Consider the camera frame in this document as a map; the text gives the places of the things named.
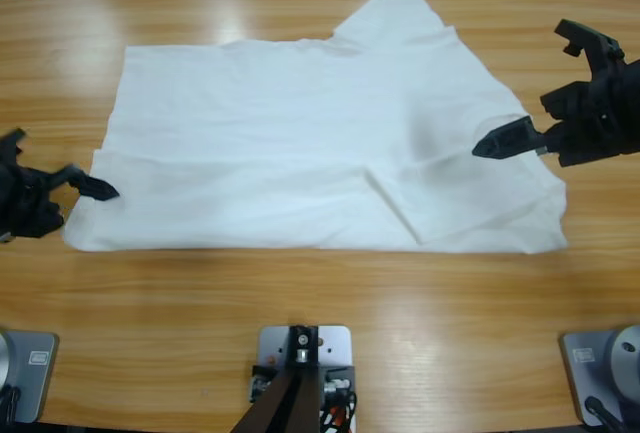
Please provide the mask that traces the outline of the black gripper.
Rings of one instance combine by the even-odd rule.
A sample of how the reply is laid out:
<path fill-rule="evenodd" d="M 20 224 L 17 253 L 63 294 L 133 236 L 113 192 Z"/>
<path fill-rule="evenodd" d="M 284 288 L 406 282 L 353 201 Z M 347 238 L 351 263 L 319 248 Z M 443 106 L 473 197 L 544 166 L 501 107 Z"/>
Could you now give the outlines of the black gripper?
<path fill-rule="evenodd" d="M 51 190 L 68 184 L 81 196 L 108 201 L 120 196 L 108 182 L 86 174 L 74 164 L 46 173 L 1 164 L 1 242 L 15 238 L 42 238 L 64 224 L 60 206 L 50 200 Z"/>
<path fill-rule="evenodd" d="M 511 158 L 546 145 L 562 167 L 639 151 L 639 62 L 616 61 L 589 82 L 575 81 L 541 97 L 556 121 L 544 135 L 530 117 L 488 132 L 473 148 L 481 158 Z"/>

